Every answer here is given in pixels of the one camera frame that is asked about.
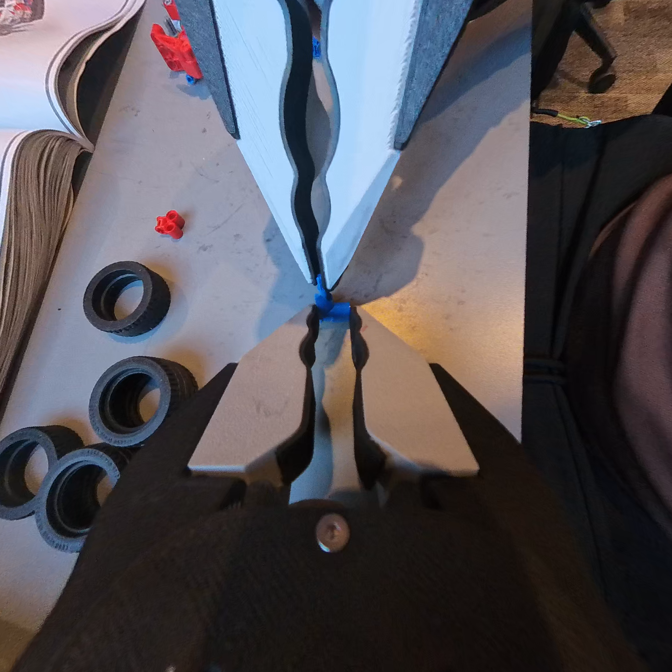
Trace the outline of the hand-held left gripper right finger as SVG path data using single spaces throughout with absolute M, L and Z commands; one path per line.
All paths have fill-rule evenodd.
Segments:
M 478 462 L 424 357 L 363 308 L 350 310 L 349 332 L 362 486 L 372 489 L 391 475 L 477 475 Z

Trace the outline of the grey desk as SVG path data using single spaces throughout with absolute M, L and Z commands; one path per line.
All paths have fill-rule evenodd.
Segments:
M 313 300 L 203 84 L 170 75 L 147 1 L 1 423 L 65 425 L 98 441 L 88 402 L 117 361 L 164 357 L 200 386 Z M 466 27 L 391 175 L 338 300 L 441 364 L 517 438 L 522 422 L 529 1 Z M 169 210 L 179 240 L 155 231 Z M 89 280 L 139 261 L 171 288 L 156 329 L 124 339 L 85 319 Z

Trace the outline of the open instruction book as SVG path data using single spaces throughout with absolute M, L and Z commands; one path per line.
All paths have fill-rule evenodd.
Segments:
M 1 2 L 1 402 L 144 1 Z

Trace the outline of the narrow black rubber tyre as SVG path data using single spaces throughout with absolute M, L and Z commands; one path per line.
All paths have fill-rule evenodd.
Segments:
M 26 481 L 34 451 L 45 453 L 51 469 L 63 456 L 82 447 L 80 436 L 63 425 L 24 427 L 5 436 L 1 440 L 1 519 L 24 519 L 36 511 L 38 494 L 30 491 Z
M 115 307 L 122 292 L 139 282 L 142 296 L 137 307 L 118 318 Z M 138 337 L 164 319 L 171 304 L 167 282 L 146 265 L 135 261 L 118 261 L 94 275 L 83 295 L 83 312 L 99 331 L 120 337 Z

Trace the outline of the black office chair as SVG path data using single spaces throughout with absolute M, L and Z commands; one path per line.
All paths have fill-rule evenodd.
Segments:
M 568 125 L 569 117 L 611 122 L 651 113 L 671 88 L 671 2 L 588 1 L 586 8 L 613 62 L 606 67 L 572 34 L 533 106 L 557 111 L 547 121 Z

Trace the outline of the wide black rubber tyre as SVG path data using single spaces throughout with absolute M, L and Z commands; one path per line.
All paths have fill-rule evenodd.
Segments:
M 83 548 L 102 501 L 99 485 L 118 482 L 130 451 L 106 443 L 76 449 L 58 458 L 38 492 L 36 525 L 43 541 L 67 553 Z
M 140 398 L 149 384 L 159 391 L 159 403 L 144 420 Z M 197 391 L 197 381 L 185 366 L 158 357 L 129 357 L 109 367 L 96 382 L 89 421 L 101 441 L 120 448 L 139 446 Z

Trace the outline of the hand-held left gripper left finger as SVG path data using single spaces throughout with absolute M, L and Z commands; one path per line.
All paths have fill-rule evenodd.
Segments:
M 192 473 L 289 486 L 307 468 L 318 317 L 314 305 L 303 308 L 240 359 L 189 460 Z

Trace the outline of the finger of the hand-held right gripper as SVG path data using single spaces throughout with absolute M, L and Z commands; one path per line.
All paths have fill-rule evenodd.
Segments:
M 306 280 L 320 273 L 307 140 L 313 35 L 305 1 L 214 1 L 238 146 Z
M 318 260 L 332 290 L 399 160 L 394 147 L 420 1 L 317 1 L 329 140 L 313 186 Z

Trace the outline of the person's brown shirt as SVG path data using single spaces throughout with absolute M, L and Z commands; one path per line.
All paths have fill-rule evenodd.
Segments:
M 588 441 L 670 535 L 670 175 L 593 245 L 570 318 L 567 376 Z

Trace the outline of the toy brick car model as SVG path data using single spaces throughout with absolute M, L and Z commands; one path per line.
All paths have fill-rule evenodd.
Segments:
M 187 82 L 194 85 L 202 80 L 203 74 L 182 26 L 177 5 L 174 1 L 161 3 L 168 16 L 165 23 L 167 30 L 154 23 L 150 37 L 169 69 L 172 72 L 184 72 Z

